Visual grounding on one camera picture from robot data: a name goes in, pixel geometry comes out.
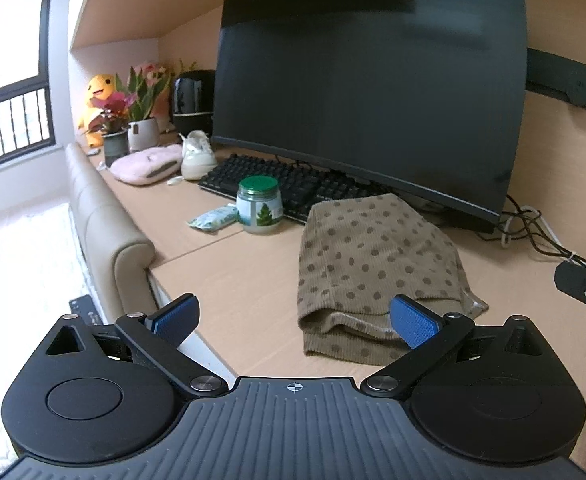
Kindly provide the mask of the brown polka dot dress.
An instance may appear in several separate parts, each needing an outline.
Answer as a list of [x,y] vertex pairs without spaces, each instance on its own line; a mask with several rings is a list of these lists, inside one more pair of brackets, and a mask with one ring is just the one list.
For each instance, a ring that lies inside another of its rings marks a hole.
[[406,295],[443,315],[477,318],[452,240],[393,194],[311,207],[299,251],[297,322],[307,356],[385,366],[408,350],[389,321]]

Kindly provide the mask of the beige padded headboard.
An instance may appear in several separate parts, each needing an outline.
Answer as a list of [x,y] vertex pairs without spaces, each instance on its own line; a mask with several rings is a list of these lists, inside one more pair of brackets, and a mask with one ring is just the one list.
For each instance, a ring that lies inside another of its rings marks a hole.
[[66,169],[76,236],[103,316],[113,322],[128,313],[153,313],[153,243],[76,144],[66,147]]

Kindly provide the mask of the white green wipes packet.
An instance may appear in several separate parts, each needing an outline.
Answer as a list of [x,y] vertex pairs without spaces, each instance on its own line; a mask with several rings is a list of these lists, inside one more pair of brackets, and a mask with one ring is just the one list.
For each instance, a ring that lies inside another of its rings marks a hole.
[[187,222],[188,226],[205,233],[217,232],[231,226],[237,221],[238,210],[235,205],[227,204],[225,206],[206,211]]

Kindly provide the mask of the green lidded glass jar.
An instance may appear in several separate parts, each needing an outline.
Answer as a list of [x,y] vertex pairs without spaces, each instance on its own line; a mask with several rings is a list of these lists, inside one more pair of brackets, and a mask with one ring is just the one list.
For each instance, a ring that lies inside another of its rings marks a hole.
[[251,176],[239,183],[235,206],[238,221],[252,234],[276,229],[283,218],[279,182],[274,177]]

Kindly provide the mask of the pink fluffy pouch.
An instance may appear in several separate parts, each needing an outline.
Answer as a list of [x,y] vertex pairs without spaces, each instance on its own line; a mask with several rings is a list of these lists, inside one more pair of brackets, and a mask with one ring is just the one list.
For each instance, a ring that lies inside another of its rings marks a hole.
[[180,145],[155,146],[116,159],[110,173],[125,184],[147,186],[176,174],[181,162]]

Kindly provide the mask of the white sneaker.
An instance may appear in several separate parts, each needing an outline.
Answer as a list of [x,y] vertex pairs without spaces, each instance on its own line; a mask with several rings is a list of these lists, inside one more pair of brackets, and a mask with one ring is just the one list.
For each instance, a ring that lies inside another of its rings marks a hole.
[[217,160],[204,131],[193,130],[180,135],[181,175],[187,181],[199,181],[217,167]]

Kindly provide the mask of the black mechanical keyboard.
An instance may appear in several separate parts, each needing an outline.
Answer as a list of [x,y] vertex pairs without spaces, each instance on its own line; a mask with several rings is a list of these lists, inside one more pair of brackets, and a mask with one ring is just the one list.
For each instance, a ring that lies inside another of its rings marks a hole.
[[232,154],[199,181],[200,188],[235,198],[239,183],[247,177],[275,178],[280,187],[284,217],[304,223],[310,208],[321,202],[377,196],[389,192],[385,185],[360,182],[336,170],[315,169],[307,162],[281,162],[250,155]]

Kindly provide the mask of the potted red leaf plant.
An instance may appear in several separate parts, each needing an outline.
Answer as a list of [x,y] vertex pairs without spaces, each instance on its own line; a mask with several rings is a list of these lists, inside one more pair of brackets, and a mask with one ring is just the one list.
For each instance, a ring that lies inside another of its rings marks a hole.
[[104,163],[110,168],[119,158],[128,154],[127,129],[130,122],[128,111],[136,101],[135,93],[115,91],[107,98],[93,96],[92,106],[98,108],[99,114],[89,122],[92,131],[99,131],[102,138]]

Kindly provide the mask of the black round speaker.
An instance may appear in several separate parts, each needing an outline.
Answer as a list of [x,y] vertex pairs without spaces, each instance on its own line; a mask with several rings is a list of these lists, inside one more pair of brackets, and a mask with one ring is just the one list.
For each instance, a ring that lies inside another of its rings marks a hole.
[[183,136],[200,130],[213,133],[215,70],[189,70],[175,79],[171,90],[171,122]]

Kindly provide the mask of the black curved monitor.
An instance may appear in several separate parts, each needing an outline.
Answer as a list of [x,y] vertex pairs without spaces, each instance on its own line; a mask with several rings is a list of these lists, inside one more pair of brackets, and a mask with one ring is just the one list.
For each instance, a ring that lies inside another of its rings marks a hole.
[[213,136],[497,223],[520,136],[525,0],[226,0]]

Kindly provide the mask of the green leaf plant white pot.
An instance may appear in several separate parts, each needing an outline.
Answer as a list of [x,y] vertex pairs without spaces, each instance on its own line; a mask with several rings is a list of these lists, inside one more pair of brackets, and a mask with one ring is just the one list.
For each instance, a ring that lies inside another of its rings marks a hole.
[[159,136],[169,126],[170,82],[171,71],[159,63],[130,67],[126,82],[115,75],[115,89],[133,96],[127,112],[130,153],[159,145]]

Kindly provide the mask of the black framed window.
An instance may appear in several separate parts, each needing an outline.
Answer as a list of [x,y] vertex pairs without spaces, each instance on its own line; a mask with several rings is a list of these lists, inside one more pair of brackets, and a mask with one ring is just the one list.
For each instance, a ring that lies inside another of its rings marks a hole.
[[0,165],[56,144],[50,5],[51,0],[0,0]]

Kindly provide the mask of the black wall power strip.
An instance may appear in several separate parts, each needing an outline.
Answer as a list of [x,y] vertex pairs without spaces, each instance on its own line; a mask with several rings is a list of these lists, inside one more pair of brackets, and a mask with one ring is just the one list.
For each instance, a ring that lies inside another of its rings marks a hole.
[[526,89],[586,110],[586,64],[529,48]]

